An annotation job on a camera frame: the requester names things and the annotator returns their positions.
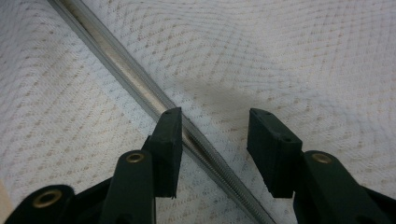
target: white cloth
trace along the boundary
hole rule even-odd
[[[84,2],[277,223],[296,220],[246,151],[251,107],[276,114],[304,151],[333,154],[360,184],[396,198],[393,1]],[[83,190],[111,175],[153,121],[47,2],[0,8],[0,177],[13,202],[48,184]],[[188,160],[179,195],[190,196],[164,206],[161,221],[245,223]]]

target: white fabric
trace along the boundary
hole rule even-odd
[[[47,1],[0,5],[0,178],[14,205],[47,185],[81,192],[110,177],[154,127]],[[185,154],[157,220],[250,222]]]
[[[295,217],[246,151],[251,107],[396,198],[394,1],[84,2],[278,223]]]

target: metal rivet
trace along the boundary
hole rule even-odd
[[[45,208],[62,198],[62,192],[58,189],[49,189],[44,193],[38,195],[33,201],[33,207],[35,208]]]
[[[329,163],[332,162],[332,159],[330,157],[328,157],[328,156],[326,156],[325,154],[322,154],[322,153],[312,154],[312,158],[315,161],[318,161],[318,162],[321,162],[321,163],[329,164]]]
[[[145,159],[145,155],[142,153],[132,153],[126,158],[126,160],[130,163],[140,162],[143,159]]]

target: black plastic clamp jaw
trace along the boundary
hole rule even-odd
[[[162,114],[142,149],[124,153],[112,178],[78,195],[65,185],[33,192],[6,223],[155,223],[155,197],[176,197],[181,108]]]
[[[299,223],[396,222],[396,201],[360,186],[342,163],[303,142],[272,113],[250,109],[247,150],[274,198],[291,198]]]

